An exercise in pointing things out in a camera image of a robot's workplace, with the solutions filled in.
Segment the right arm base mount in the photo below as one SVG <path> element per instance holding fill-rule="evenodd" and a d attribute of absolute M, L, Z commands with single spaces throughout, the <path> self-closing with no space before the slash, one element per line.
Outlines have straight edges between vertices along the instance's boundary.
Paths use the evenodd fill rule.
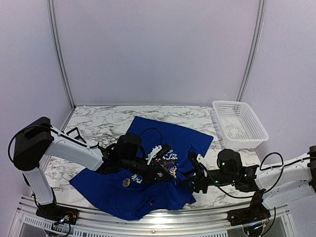
<path fill-rule="evenodd" d="M 271 214 L 263 206 L 246 207 L 228 211 L 227 220 L 231 226 L 244 225 L 270 218 Z"/>

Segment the round button badge brooch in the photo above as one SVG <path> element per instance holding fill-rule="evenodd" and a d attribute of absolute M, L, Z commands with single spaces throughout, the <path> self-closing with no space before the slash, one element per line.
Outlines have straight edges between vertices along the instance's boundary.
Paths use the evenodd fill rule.
<path fill-rule="evenodd" d="M 129 178 L 125 178 L 123 181 L 122 181 L 122 186 L 127 188 L 129 187 L 131 184 L 131 180 Z"/>

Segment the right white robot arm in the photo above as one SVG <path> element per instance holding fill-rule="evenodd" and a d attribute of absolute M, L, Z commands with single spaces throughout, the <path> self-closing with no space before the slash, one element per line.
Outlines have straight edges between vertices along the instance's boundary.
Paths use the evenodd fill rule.
<path fill-rule="evenodd" d="M 284 160 L 278 152 L 266 155 L 279 156 L 280 162 L 265 165 L 244 166 L 238 152 L 223 149 L 217 155 L 217 169 L 208 170 L 205 159 L 190 153 L 189 161 L 193 169 L 184 173 L 185 179 L 179 184 L 195 193 L 207 193 L 208 187 L 222 190 L 231 185 L 243 193 L 253 193 L 253 204 L 245 209 L 244 216 L 255 221 L 266 209 L 281 206 L 315 195 L 316 193 L 316 148 L 297 158 Z"/>

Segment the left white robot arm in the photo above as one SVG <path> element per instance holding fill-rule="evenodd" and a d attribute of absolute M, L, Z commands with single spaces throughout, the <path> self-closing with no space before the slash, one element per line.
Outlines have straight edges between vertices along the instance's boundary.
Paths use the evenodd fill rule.
<path fill-rule="evenodd" d="M 135 134 L 122 135 L 106 148 L 98 144 L 91 146 L 80 135 L 71 137 L 52 126 L 49 118 L 41 117 L 11 138 L 7 152 L 38 201 L 37 213 L 57 220 L 72 209 L 57 204 L 54 191 L 40 167 L 43 156 L 59 157 L 103 175 L 125 169 L 141 175 L 144 181 L 156 183 L 175 179 L 175 174 L 166 171 L 157 161 L 170 149 L 168 144 L 159 144 L 146 155 L 141 137 Z"/>

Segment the blue printed t-shirt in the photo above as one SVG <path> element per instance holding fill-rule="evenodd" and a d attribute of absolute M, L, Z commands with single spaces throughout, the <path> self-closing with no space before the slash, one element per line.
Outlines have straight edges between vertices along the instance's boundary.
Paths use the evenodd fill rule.
<path fill-rule="evenodd" d="M 177 178 L 172 182 L 150 184 L 125 169 L 117 174 L 102 175 L 86 168 L 72 178 L 70 184 L 94 207 L 127 221 L 139 220 L 153 210 L 179 210 L 186 203 L 194 203 L 193 191 L 181 187 L 179 181 L 185 179 L 183 173 L 193 169 L 189 153 L 206 155 L 213 136 L 142 117 L 133 119 L 127 133 L 141 137 L 147 154 L 161 143 L 170 145 L 171 150 L 158 162 L 162 167 L 176 165 Z M 131 180 L 127 188 L 122 186 L 125 178 Z"/>

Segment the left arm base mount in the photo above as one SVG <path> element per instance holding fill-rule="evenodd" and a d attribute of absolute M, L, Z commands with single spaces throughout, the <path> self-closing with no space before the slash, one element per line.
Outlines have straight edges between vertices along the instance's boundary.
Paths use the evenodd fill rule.
<path fill-rule="evenodd" d="M 75 225 L 78 214 L 78 209 L 60 206 L 56 203 L 45 205 L 38 204 L 38 209 L 36 211 L 37 216 L 52 220 L 56 224 L 69 223 L 71 225 Z"/>

